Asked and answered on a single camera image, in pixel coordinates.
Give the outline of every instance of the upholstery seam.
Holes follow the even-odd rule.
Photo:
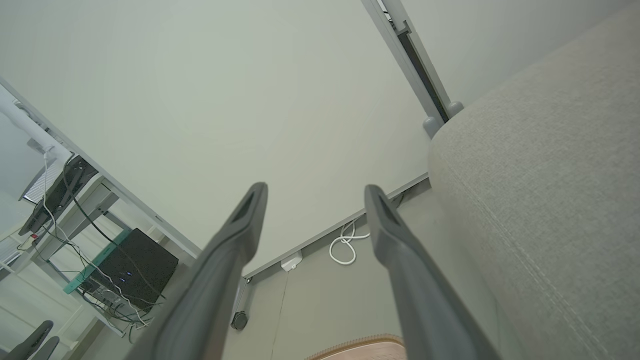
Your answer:
[[[509,240],[507,239],[507,236],[505,236],[505,234],[507,234],[509,237],[513,238],[511,233],[502,225],[501,222],[499,222],[496,219],[496,216],[493,214],[493,212],[491,212],[491,210],[488,208],[488,206],[476,195],[475,192],[473,192],[471,190],[471,188],[464,182],[461,180],[460,176],[457,174],[457,172],[451,168],[451,166],[449,166],[449,163],[447,161],[443,161],[445,163],[445,166],[449,169],[449,171],[451,171],[451,174],[453,175],[455,181],[459,182],[465,192],[467,192],[472,201],[475,202],[476,204],[478,204],[479,206],[477,207],[478,210],[482,211],[483,213],[485,213],[486,215],[488,215],[490,217],[491,222],[494,224],[494,226],[496,227],[496,229],[499,231],[499,236],[502,240],[502,242],[507,245],[507,247],[510,249],[510,251],[516,256],[516,258],[518,259],[518,261],[520,262],[520,264],[522,264],[522,266],[527,270],[527,272],[529,273],[529,275],[536,281],[536,284],[538,285],[538,287],[540,288],[540,290],[543,292],[543,294],[545,294],[545,296],[551,301],[551,303],[553,303],[553,305],[555,305],[558,310],[560,310],[560,312],[563,314],[563,318],[567,321],[567,324],[569,325],[569,327],[571,327],[571,329],[574,331],[574,333],[578,336],[578,339],[580,340],[581,343],[583,343],[585,346],[587,346],[587,349],[589,350],[589,352],[591,353],[591,355],[593,357],[595,357],[596,359],[598,359],[599,357],[595,354],[595,352],[593,351],[593,349],[591,348],[591,346],[589,346],[589,344],[587,344],[585,342],[585,339],[583,339],[582,335],[580,334],[581,332],[578,331],[578,329],[576,329],[573,326],[573,323],[575,322],[575,320],[569,319],[567,317],[566,314],[566,310],[564,310],[563,306],[558,306],[558,304],[556,304],[556,300],[554,300],[552,298],[552,296],[548,293],[548,291],[545,289],[545,286],[543,284],[540,283],[540,281],[538,280],[538,277],[535,276],[534,272],[532,272],[532,270],[537,270],[537,272],[539,273],[539,275],[543,278],[543,280],[547,283],[548,286],[551,287],[551,289],[553,290],[552,292],[554,293],[555,296],[557,296],[562,302],[564,302],[564,304],[569,308],[569,310],[573,313],[573,315],[578,319],[578,321],[580,322],[583,331],[586,331],[587,334],[589,335],[589,337],[591,337],[593,340],[596,341],[597,345],[599,345],[599,347],[604,351],[606,357],[608,357],[609,359],[612,359],[612,357],[609,355],[609,352],[607,351],[607,349],[604,347],[604,345],[602,345],[602,343],[600,342],[600,340],[591,332],[591,330],[589,329],[589,327],[584,323],[584,321],[582,320],[582,318],[575,312],[575,310],[573,310],[573,308],[571,307],[571,305],[569,305],[569,303],[564,299],[564,297],[560,294],[560,292],[557,290],[557,288],[549,281],[549,279],[547,278],[547,276],[544,274],[544,272],[542,272],[542,270],[540,269],[540,267],[538,267],[536,265],[536,263],[531,259],[531,257],[526,253],[526,251],[519,246],[519,244],[517,243],[510,243]],[[520,254],[518,254],[518,252],[516,251],[519,250],[524,256],[525,256],[525,261],[529,264],[529,266],[533,266],[534,269],[530,269],[527,264],[525,264],[525,261],[523,261],[522,257]]]

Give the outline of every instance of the metal bracket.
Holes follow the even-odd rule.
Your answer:
[[[404,24],[404,28],[403,29],[396,29],[396,35],[400,36],[400,35],[409,35],[411,33],[411,28],[409,28],[409,24],[407,24],[406,20],[403,21]]]
[[[101,193],[103,193],[104,197],[101,199],[97,199],[100,202],[96,205],[90,206],[91,204],[82,204],[83,209],[92,209],[90,212],[88,212],[87,215],[89,215],[89,218],[91,219],[91,221],[95,221],[95,219],[97,219],[100,215],[103,214],[103,209],[104,211],[106,211],[107,209],[109,209],[109,207],[111,205],[113,205],[117,200],[118,200],[118,196],[116,194],[114,194],[113,192],[111,192],[111,190],[109,190],[106,186],[101,186],[97,189],[96,192],[100,191]],[[89,221],[87,218],[84,217],[84,215],[80,212],[80,210],[77,210],[77,216],[81,219],[80,224],[69,234],[69,238],[72,239],[74,238],[76,235],[78,235],[82,230],[84,230],[86,227],[88,227],[89,225],[91,225],[91,221]]]
[[[449,105],[447,105],[447,112],[449,113],[449,118],[452,118],[457,113],[461,112],[462,109],[464,108],[465,106],[462,105],[462,102],[459,102],[459,101],[450,102]]]
[[[428,117],[424,122],[422,122],[422,127],[427,132],[430,138],[436,135],[438,130],[440,130],[440,123],[434,117]]]
[[[131,231],[131,228],[127,224],[125,224],[124,221],[120,220],[120,218],[115,216],[112,212],[109,212],[108,210],[103,211],[101,208],[98,208],[98,211],[102,212],[104,217],[111,220],[112,223],[119,226],[122,230]]]
[[[295,269],[302,261],[302,251],[298,250],[295,253],[287,256],[280,262],[280,266],[286,272]]]
[[[249,318],[247,317],[244,311],[238,311],[240,308],[240,301],[242,300],[242,296],[244,294],[244,289],[246,289],[247,285],[253,277],[249,279],[245,279],[244,277],[240,277],[240,281],[238,282],[238,288],[236,290],[236,299],[234,301],[233,311],[231,311],[231,321],[230,326],[236,330],[242,330],[246,326]]]

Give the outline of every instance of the desk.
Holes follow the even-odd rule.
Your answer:
[[[87,212],[91,220],[97,219],[101,215],[105,215],[108,219],[120,226],[122,229],[129,229],[124,222],[118,217],[109,212],[109,207],[113,205],[118,196],[111,191],[113,185],[104,177],[96,175],[92,182],[82,190],[79,196],[77,196],[78,203]],[[71,204],[58,218],[58,228],[64,230],[71,240],[76,237],[83,229],[89,226],[91,223],[86,217],[78,210],[75,204]],[[69,280],[55,269],[45,260],[51,258],[58,250],[64,245],[58,241],[55,237],[45,233],[36,248],[30,247],[24,251],[11,265],[11,270],[14,272],[20,272],[30,262],[38,265],[51,279],[53,279],[58,285],[64,288]],[[123,336],[124,332],[117,327],[113,326],[106,318],[105,314],[87,304],[80,294],[73,291],[69,294],[76,299],[78,303],[84,305],[107,327],[116,332],[119,336]]]

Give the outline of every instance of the white desk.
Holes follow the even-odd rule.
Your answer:
[[[192,255],[267,182],[246,276],[366,184],[426,176],[425,110],[360,1],[11,1],[0,49],[4,85]]]
[[[99,216],[105,215],[110,221],[117,226],[120,226],[123,230],[130,229],[124,222],[122,222],[114,214],[109,213],[109,207],[118,200],[118,195],[112,192],[110,189],[113,185],[100,175],[96,175],[94,179],[90,181],[88,185],[81,191],[78,196],[78,203],[82,205],[83,209],[87,212],[92,220],[96,220]],[[91,223],[86,217],[78,210],[74,203],[71,203],[68,208],[58,217],[58,228],[62,229],[70,240],[73,240],[82,230],[88,227]],[[10,267],[13,272],[20,272],[25,269],[30,262],[34,262],[40,267],[51,279],[53,279],[58,285],[64,288],[69,280],[72,280],[75,273],[67,277],[56,271],[52,265],[46,263],[57,251],[59,251],[64,244],[56,240],[50,234],[45,233],[40,242],[36,246],[36,249],[29,247],[24,251]],[[102,321],[107,327],[116,332],[119,336],[124,335],[124,331],[112,325],[107,319],[108,315],[98,310],[96,307],[89,306],[82,298],[80,294],[73,291],[69,294],[72,298],[76,299],[78,303],[87,308],[94,316]]]

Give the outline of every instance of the floor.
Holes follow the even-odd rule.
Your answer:
[[[436,259],[502,358],[527,359],[474,262],[453,236],[428,181],[411,189],[398,211]],[[356,234],[368,233],[365,221],[358,221]],[[252,279],[241,304],[249,316],[248,325],[242,331],[229,328],[224,360],[300,360],[366,336],[401,336],[387,271],[374,257],[370,239],[353,240],[357,259],[343,266],[328,254],[329,243],[336,236],[337,231],[303,249],[304,259],[296,269],[284,272],[276,265]],[[193,261],[179,249],[170,250],[181,263]],[[334,248],[334,255],[347,260],[351,252],[340,244]],[[140,333],[133,332],[133,342]],[[127,337],[119,338],[104,329],[83,359],[123,359],[131,346]]]

